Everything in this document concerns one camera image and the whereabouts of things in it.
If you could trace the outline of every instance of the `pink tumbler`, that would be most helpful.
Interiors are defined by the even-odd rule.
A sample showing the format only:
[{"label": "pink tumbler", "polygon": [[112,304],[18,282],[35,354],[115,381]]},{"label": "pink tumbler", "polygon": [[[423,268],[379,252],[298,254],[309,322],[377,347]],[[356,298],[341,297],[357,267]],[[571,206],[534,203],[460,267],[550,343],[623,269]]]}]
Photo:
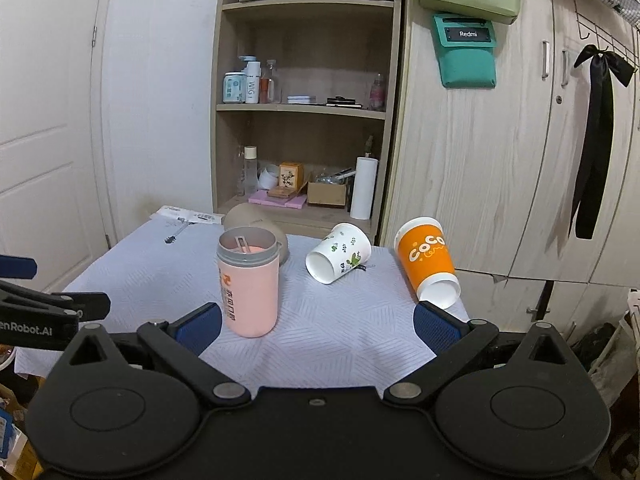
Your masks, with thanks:
[{"label": "pink tumbler", "polygon": [[218,269],[225,323],[243,337],[260,337],[278,319],[280,244],[267,229],[236,227],[220,235]]}]

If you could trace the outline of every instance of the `triangular hole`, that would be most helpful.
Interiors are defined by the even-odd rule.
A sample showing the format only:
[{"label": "triangular hole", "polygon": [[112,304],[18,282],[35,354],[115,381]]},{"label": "triangular hole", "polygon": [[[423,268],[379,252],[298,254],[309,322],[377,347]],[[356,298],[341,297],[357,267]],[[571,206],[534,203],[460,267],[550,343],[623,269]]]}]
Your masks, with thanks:
[{"label": "triangular hole", "polygon": [[558,347],[548,335],[543,335],[538,339],[536,345],[531,352],[532,361],[543,361],[545,363],[553,363],[563,365],[566,359],[560,353]]},{"label": "triangular hole", "polygon": [[72,366],[85,365],[89,363],[99,363],[105,361],[107,357],[104,355],[102,348],[97,344],[93,337],[85,337],[80,344],[80,348],[69,361]]}]

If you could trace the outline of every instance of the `teal pouch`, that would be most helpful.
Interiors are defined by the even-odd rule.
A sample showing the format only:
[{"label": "teal pouch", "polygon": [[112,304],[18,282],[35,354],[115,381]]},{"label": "teal pouch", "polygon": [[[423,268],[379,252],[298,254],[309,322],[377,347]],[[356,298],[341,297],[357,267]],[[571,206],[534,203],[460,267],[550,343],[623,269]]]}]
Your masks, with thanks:
[{"label": "teal pouch", "polygon": [[436,56],[445,88],[494,88],[496,45],[487,20],[434,14]]}]

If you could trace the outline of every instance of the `black ribbon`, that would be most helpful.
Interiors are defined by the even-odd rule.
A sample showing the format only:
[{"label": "black ribbon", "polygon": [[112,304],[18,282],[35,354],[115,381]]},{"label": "black ribbon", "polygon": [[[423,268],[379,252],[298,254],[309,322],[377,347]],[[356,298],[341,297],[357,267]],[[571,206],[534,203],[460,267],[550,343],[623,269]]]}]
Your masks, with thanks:
[{"label": "black ribbon", "polygon": [[584,134],[582,156],[575,177],[574,200],[571,208],[575,218],[575,235],[591,240],[598,220],[600,204],[607,182],[611,145],[613,142],[613,86],[611,74],[625,87],[636,71],[626,60],[609,50],[599,50],[588,44],[575,60],[574,68],[591,58],[591,93],[587,129]]}]

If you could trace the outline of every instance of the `bottle cap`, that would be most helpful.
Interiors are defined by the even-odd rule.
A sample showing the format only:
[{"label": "bottle cap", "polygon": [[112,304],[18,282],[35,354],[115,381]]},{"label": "bottle cap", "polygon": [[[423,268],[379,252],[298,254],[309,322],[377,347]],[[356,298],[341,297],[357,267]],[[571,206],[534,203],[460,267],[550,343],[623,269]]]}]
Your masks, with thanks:
[{"label": "bottle cap", "polygon": [[245,146],[244,147],[244,158],[257,158],[258,157],[258,148],[255,146]]},{"label": "bottle cap", "polygon": [[249,61],[246,64],[246,74],[260,77],[260,61]]}]

